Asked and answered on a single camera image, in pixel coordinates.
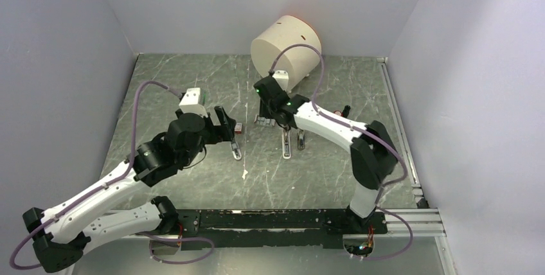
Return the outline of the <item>white red staple box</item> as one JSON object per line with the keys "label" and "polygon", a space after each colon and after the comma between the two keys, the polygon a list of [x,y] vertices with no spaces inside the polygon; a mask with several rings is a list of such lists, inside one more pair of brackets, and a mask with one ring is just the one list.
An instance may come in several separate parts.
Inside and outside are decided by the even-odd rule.
{"label": "white red staple box", "polygon": [[243,124],[240,122],[237,122],[235,124],[234,131],[235,131],[235,134],[241,134],[243,132]]}

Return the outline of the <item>staple tray with staples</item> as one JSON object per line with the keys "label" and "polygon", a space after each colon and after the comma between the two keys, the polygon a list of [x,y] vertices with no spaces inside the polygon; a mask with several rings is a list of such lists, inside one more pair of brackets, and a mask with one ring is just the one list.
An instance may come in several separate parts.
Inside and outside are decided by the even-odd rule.
{"label": "staple tray with staples", "polygon": [[262,127],[275,127],[276,121],[272,118],[265,118],[263,116],[256,115],[254,124]]}

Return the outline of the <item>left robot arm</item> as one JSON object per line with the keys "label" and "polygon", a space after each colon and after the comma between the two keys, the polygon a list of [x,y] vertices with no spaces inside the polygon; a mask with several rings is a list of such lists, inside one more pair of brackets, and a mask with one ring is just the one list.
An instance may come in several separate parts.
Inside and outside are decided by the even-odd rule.
{"label": "left robot arm", "polygon": [[38,267],[55,273],[75,264],[93,249],[140,232],[168,234],[178,214],[168,197],[158,196],[129,211],[110,209],[137,191],[151,188],[189,167],[207,145],[232,142],[236,121],[215,107],[219,124],[207,112],[177,110],[166,131],[130,151],[105,177],[52,208],[30,208],[22,219]]}

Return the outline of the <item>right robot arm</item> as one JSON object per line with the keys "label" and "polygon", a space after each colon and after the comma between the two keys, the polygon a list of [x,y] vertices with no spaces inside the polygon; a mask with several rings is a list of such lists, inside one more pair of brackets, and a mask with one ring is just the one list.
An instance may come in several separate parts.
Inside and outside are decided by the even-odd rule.
{"label": "right robot arm", "polygon": [[307,97],[289,96],[271,76],[257,81],[253,87],[277,124],[317,134],[349,153],[356,185],[346,222],[353,232],[363,232],[371,224],[371,213],[378,204],[384,179],[399,162],[385,126],[379,121],[370,124],[351,121],[319,107]]}

